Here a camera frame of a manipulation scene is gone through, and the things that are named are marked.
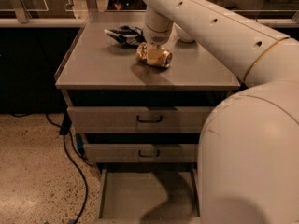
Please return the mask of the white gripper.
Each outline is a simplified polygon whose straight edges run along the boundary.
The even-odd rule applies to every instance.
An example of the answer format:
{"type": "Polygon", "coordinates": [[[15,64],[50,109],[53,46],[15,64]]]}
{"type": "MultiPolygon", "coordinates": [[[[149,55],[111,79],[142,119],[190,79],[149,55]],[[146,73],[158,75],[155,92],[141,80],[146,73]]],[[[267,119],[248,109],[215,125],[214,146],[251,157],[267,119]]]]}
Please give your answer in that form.
{"type": "Polygon", "coordinates": [[[151,7],[146,8],[143,33],[149,43],[146,48],[147,64],[156,65],[159,63],[162,49],[158,45],[163,45],[169,40],[172,28],[173,22],[167,17],[151,7]]]}

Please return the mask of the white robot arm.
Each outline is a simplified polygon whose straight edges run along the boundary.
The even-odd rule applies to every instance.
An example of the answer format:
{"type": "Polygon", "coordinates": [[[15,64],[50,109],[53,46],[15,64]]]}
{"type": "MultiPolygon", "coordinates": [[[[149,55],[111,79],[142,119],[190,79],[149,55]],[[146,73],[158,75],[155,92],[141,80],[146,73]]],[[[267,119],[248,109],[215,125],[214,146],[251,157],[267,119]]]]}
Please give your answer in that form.
{"type": "Polygon", "coordinates": [[[246,85],[201,131],[201,223],[298,224],[298,42],[207,0],[143,1],[148,42],[176,23],[246,85]]]}

